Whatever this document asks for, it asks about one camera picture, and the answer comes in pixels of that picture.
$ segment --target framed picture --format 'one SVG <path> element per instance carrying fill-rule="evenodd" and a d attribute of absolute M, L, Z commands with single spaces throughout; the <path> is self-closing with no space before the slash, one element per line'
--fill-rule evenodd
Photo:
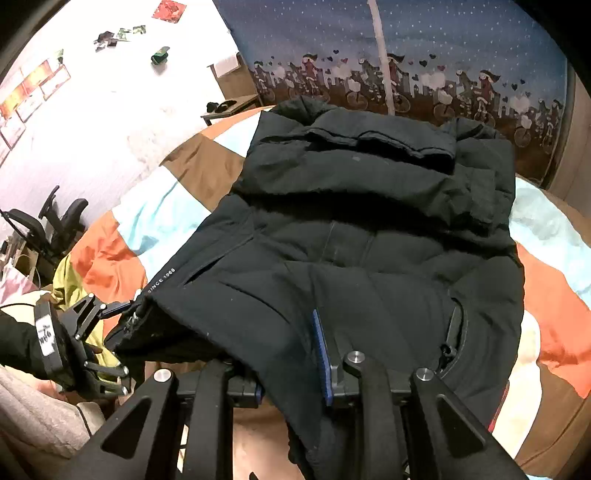
<path fill-rule="evenodd" d="M 27 91 L 21 83 L 4 99 L 2 103 L 0 103 L 0 115 L 4 118 L 10 118 L 12 113 L 17 109 L 17 106 L 19 106 L 27 96 Z"/>
<path fill-rule="evenodd" d="M 11 149 L 17 144 L 26 129 L 27 127 L 17 114 L 11 115 L 4 121 L 0 120 L 0 134 Z"/>
<path fill-rule="evenodd" d="M 68 80 L 70 80 L 70 73 L 65 65 L 61 65 L 52 77 L 41 84 L 41 91 L 45 100 L 52 96 Z"/>
<path fill-rule="evenodd" d="M 45 102 L 41 88 L 33 90 L 27 98 L 25 98 L 19 106 L 17 106 L 18 116 L 23 122 L 31 118 L 31 115 L 37 110 L 41 104 Z"/>
<path fill-rule="evenodd" d="M 39 85 L 45 82 L 52 74 L 51 67 L 49 65 L 49 61 L 44 61 L 41 63 L 36 69 L 34 69 L 27 78 L 25 78 L 22 86 L 25 89 L 27 95 L 30 95 L 35 91 Z"/>
<path fill-rule="evenodd" d="M 0 167 L 4 163 L 4 160 L 6 160 L 6 157 L 8 156 L 9 153 L 10 153 L 10 147 L 6 144 L 2 135 L 0 135 Z"/>

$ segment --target black puffer jacket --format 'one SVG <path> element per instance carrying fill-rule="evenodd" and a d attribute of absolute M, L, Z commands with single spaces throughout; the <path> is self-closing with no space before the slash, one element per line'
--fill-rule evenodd
<path fill-rule="evenodd" d="M 514 187 L 511 143 L 482 124 L 282 103 L 261 114 L 230 194 L 138 300 L 157 308 L 107 347 L 168 361 L 225 350 L 284 413 L 306 476 L 340 479 L 347 424 L 324 407 L 313 310 L 410 373 L 438 367 L 456 299 L 459 354 L 443 378 L 488 424 L 523 316 Z"/>

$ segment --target jacket pocket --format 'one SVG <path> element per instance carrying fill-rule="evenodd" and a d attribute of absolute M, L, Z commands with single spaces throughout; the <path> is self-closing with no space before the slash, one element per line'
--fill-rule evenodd
<path fill-rule="evenodd" d="M 241 246 L 246 245 L 249 241 L 252 240 L 252 238 L 253 238 L 253 235 L 251 234 L 251 235 L 247 236 L 246 238 L 244 238 L 243 240 L 241 240 L 241 241 L 235 243 L 234 245 L 232 245 L 231 247 L 227 248 L 226 250 L 222 250 L 221 253 L 202 262 L 201 264 L 199 264 L 199 266 L 197 268 L 193 269 L 191 271 L 191 273 L 185 275 L 185 277 L 181 281 L 181 285 L 186 285 L 187 283 L 192 282 L 197 277 L 199 277 L 200 275 L 204 274 L 206 271 L 213 268 L 213 266 L 217 262 L 219 262 L 223 257 L 230 254 L 231 252 L 233 252 L 237 248 L 240 248 Z"/>

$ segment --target brown fabric patch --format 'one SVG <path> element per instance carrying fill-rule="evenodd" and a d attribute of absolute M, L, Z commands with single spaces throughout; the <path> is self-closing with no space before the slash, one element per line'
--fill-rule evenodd
<path fill-rule="evenodd" d="M 566 479 L 591 448 L 591 401 L 538 363 L 542 400 L 515 461 L 529 475 Z"/>
<path fill-rule="evenodd" d="M 212 212 L 240 175 L 243 162 L 244 157 L 198 133 L 173 150 L 161 165 Z"/>
<path fill-rule="evenodd" d="M 569 219 L 569 222 L 573 225 L 574 229 L 578 231 L 583 242 L 591 247 L 591 219 L 583 216 L 578 210 L 571 207 L 564 200 L 555 197 L 550 192 L 545 190 L 542 190 L 542 192 L 544 192 L 544 195 L 546 195 L 549 201 L 554 203 L 562 213 L 566 215 L 566 218 Z"/>

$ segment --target white pole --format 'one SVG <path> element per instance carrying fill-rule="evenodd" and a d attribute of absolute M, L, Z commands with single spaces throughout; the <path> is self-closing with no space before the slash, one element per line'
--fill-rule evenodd
<path fill-rule="evenodd" d="M 378 57 L 384 75 L 384 90 L 386 90 L 386 106 L 388 115 L 395 115 L 394 98 L 392 97 L 392 82 L 390 79 L 390 66 L 388 65 L 388 54 L 386 53 L 386 42 L 382 30 L 382 20 L 379 17 L 378 3 L 376 0 L 368 0 L 371 18 L 374 24 L 375 41 L 378 44 Z"/>

